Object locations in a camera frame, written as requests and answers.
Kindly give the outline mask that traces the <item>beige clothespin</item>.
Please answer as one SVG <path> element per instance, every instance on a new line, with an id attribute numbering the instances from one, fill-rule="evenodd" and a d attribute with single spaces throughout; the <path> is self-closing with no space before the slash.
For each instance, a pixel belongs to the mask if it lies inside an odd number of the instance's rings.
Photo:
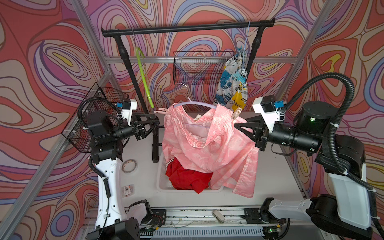
<path id="1" fill-rule="evenodd" d="M 168 114 L 168 109 L 167 108 L 159 108 L 158 110 L 155 110 L 154 113 L 166 115 L 166 114 Z"/>
<path id="2" fill-rule="evenodd" d="M 241 113 L 242 113 L 242 108 L 237 108 L 233 114 L 232 114 L 232 120 L 234 121 Z"/>

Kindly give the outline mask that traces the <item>white printed graphic shorts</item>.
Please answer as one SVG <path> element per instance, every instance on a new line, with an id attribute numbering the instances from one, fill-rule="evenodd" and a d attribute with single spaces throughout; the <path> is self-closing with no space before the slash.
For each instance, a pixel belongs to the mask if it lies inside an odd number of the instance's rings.
<path id="1" fill-rule="evenodd" d="M 238 49 L 236 55 L 226 61 L 215 95 L 214 105 L 222 105 L 232 111 L 244 109 L 248 101 L 246 52 Z"/>

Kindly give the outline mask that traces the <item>pink tie-dye shorts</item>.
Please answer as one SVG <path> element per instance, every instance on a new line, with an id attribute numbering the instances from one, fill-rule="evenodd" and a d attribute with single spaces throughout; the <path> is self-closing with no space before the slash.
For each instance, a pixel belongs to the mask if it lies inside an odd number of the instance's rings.
<path id="1" fill-rule="evenodd" d="M 235 128 L 245 123 L 221 105 L 198 119 L 173 104 L 164 109 L 163 154 L 167 161 L 178 160 L 186 170 L 212 174 L 210 187 L 232 189 L 234 194 L 252 198 L 257 178 L 259 149 Z"/>

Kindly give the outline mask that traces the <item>lavender wire hanger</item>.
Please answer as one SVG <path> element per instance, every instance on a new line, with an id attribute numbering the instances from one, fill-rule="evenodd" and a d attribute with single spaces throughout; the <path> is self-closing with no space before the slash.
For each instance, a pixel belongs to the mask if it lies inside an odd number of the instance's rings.
<path id="1" fill-rule="evenodd" d="M 179 106 L 184 106 L 184 105 L 197 105 L 197 106 L 207 107 L 207 108 L 211 108 L 211 109 L 217 108 L 217 106 L 215 106 L 215 105 L 191 101 L 191 99 L 188 99 L 188 101 L 186 101 L 186 102 L 174 104 L 174 107 L 179 107 Z"/>

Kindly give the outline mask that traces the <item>red shorts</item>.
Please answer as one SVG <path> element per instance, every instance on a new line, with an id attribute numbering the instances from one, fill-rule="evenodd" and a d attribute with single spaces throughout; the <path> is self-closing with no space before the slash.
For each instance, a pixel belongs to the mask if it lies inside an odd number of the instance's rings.
<path id="1" fill-rule="evenodd" d="M 193 190 L 200 194 L 209 188 L 213 173 L 202 173 L 183 168 L 177 158 L 167 162 L 166 176 L 176 190 Z"/>

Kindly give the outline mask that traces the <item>green hanger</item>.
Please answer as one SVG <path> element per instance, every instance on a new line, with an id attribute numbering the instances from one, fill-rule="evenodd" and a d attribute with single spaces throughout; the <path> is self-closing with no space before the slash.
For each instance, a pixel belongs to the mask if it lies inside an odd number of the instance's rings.
<path id="1" fill-rule="evenodd" d="M 134 30 L 132 30 L 132 34 L 133 34 L 133 38 L 134 38 L 136 58 L 137 58 L 137 62 L 139 65 L 139 70 L 140 70 L 140 74 L 142 77 L 143 86 L 145 88 L 145 93 L 146 93 L 147 99 L 149 101 L 150 107 L 153 109 L 155 106 L 154 106 L 154 103 L 153 103 L 153 100 L 151 97 L 150 89 L 149 89 L 148 84 L 147 84 L 148 74 L 147 74 L 147 69 L 146 69 L 146 65 L 144 62 L 145 55 L 144 55 L 142 49 L 136 43 L 136 35 L 135 35 Z"/>

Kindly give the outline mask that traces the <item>light blue hanger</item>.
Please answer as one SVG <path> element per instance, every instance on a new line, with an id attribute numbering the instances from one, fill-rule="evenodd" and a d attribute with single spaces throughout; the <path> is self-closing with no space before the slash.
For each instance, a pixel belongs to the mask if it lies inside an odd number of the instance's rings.
<path id="1" fill-rule="evenodd" d="M 246 35 L 245 35 L 245 42 L 244 42 L 244 46 L 243 46 L 243 53 L 242 53 L 242 62 L 243 62 L 243 65 L 244 65 L 244 62 L 245 62 L 245 58 L 246 58 L 246 48 L 247 48 L 247 43 L 248 43 L 248 36 L 249 36 L 249 31 L 250 31 L 250 21 L 248 21 L 248 27 L 247 27 L 247 30 L 246 30 Z"/>

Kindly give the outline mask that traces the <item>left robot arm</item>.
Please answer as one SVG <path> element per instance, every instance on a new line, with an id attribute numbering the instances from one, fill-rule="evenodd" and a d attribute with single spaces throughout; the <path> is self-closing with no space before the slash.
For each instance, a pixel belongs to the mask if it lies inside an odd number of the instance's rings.
<path id="1" fill-rule="evenodd" d="M 88 240 L 138 240 L 141 233 L 153 233 L 165 224 L 165 217 L 153 214 L 147 200 L 137 201 L 125 210 L 123 171 L 124 140 L 145 139 L 160 124 L 153 114 L 139 114 L 135 100 L 111 103 L 91 97 L 78 108 L 78 120 L 90 134 L 89 168 L 98 175 L 99 204 L 95 230 Z"/>

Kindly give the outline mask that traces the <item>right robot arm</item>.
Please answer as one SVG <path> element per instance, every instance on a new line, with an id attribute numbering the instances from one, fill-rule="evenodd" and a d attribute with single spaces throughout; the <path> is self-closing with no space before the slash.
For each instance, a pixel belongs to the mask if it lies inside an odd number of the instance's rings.
<path id="1" fill-rule="evenodd" d="M 335 79 L 341 82 L 346 95 L 339 108 L 321 101 L 303 104 L 292 125 L 286 125 L 286 112 L 315 83 Z M 355 94 L 352 80 L 340 73 L 325 73 L 305 83 L 287 102 L 274 96 L 255 99 L 254 118 L 235 128 L 255 142 L 260 151 L 267 144 L 280 145 L 315 155 L 316 163 L 329 175 L 334 194 L 322 194 L 302 201 L 281 201 L 266 198 L 256 214 L 245 210 L 249 223 L 276 224 L 291 220 L 310 221 L 320 230 L 340 239 L 370 240 L 373 231 L 383 235 L 377 211 L 376 191 L 367 182 L 364 144 L 357 138 L 337 135 L 343 116 Z"/>

